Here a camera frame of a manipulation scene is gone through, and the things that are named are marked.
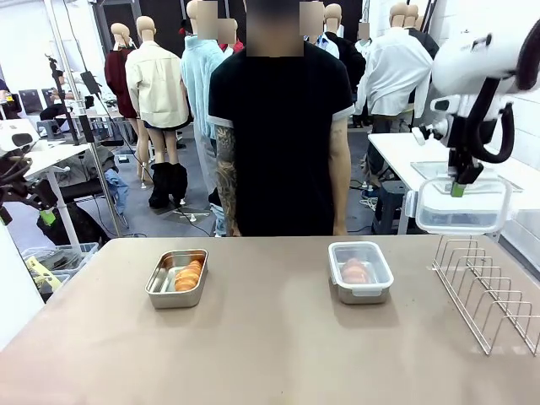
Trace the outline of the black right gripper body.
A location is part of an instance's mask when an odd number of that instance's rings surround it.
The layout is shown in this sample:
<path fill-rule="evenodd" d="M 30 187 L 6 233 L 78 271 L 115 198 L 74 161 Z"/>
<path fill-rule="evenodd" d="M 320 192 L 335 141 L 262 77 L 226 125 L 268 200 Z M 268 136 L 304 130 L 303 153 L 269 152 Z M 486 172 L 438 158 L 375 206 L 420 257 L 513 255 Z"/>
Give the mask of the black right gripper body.
<path fill-rule="evenodd" d="M 447 142 L 448 168 L 454 173 L 480 173 L 478 152 L 481 147 L 480 123 L 470 117 L 451 116 L 451 130 Z"/>

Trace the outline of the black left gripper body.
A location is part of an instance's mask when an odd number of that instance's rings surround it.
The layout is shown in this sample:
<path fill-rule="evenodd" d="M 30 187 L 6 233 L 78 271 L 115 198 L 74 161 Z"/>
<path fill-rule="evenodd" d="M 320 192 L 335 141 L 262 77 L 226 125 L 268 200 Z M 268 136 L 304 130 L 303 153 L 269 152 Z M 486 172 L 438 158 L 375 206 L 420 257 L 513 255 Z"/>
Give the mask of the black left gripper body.
<path fill-rule="evenodd" d="M 27 181 L 24 177 L 8 181 L 1 179 L 1 204 L 6 202 L 23 203 L 26 205 L 42 205 L 40 195 L 42 179 Z"/>

